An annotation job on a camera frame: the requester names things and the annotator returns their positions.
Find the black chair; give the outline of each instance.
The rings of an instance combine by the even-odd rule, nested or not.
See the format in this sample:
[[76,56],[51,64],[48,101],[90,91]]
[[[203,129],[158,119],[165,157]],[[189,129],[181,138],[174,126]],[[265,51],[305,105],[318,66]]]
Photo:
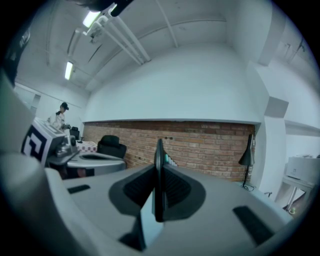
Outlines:
[[80,134],[80,131],[78,131],[78,127],[72,127],[70,129],[70,135],[73,135],[76,141],[79,140],[79,134]]
[[97,153],[124,158],[127,146],[119,143],[119,137],[114,135],[105,135],[98,142]]

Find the brick wall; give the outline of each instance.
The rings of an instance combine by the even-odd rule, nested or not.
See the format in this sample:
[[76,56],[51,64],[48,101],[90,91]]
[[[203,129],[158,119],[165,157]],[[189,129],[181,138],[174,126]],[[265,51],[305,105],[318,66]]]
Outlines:
[[232,181],[244,179],[244,166],[238,164],[247,147],[252,124],[195,121],[110,121],[88,122],[83,132],[86,141],[116,135],[127,146],[129,168],[154,162],[158,139],[180,167]]

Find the fluorescent light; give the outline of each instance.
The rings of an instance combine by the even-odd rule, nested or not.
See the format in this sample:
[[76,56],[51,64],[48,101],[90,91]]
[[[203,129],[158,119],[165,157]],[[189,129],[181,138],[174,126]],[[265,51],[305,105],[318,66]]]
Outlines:
[[87,28],[90,28],[92,23],[95,21],[95,19],[99,16],[101,11],[93,12],[89,11],[88,15],[85,17],[84,21],[82,22],[83,25],[85,25]]
[[116,7],[117,7],[117,4],[114,4],[114,6],[109,9],[109,11],[112,12]]
[[70,61],[68,61],[68,63],[66,64],[65,75],[64,75],[64,78],[67,80],[70,79],[72,66],[73,66],[73,64]]

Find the white desk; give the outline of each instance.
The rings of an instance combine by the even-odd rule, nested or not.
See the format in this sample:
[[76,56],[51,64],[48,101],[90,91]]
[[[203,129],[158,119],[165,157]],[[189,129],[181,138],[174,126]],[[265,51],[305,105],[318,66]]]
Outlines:
[[288,205],[286,207],[286,211],[290,210],[290,208],[291,208],[291,206],[292,206],[292,204],[294,202],[294,197],[296,195],[297,189],[301,189],[302,191],[305,191],[303,202],[306,203],[308,198],[309,198],[309,196],[310,196],[311,190],[315,186],[315,184],[313,184],[313,183],[305,182],[303,180],[300,180],[300,179],[297,179],[297,178],[292,178],[292,177],[289,177],[287,175],[283,175],[282,182],[286,183],[286,184],[289,184],[289,185],[294,187],[294,189],[292,191],[292,194],[291,194],[291,196],[289,198]]
[[[239,187],[242,186],[243,182],[234,181]],[[293,220],[292,216],[283,210],[280,206],[278,206],[274,201],[270,200],[267,194],[264,194],[259,189],[254,187],[254,190],[248,191],[248,193],[251,193],[254,197],[259,199],[261,202],[263,202],[265,205],[267,205],[274,213],[278,215],[278,217],[284,221],[284,223],[288,223]]]

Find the black lamp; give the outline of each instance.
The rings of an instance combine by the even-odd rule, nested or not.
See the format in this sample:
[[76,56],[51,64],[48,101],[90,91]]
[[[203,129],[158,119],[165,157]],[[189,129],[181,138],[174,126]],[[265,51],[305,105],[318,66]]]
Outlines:
[[246,149],[238,162],[240,165],[246,166],[246,171],[245,171],[245,176],[244,176],[244,181],[243,181],[242,187],[245,187],[245,184],[246,184],[246,181],[248,178],[249,167],[253,166],[255,163],[254,156],[252,155],[252,151],[251,151],[252,139],[253,139],[253,135],[250,134]]

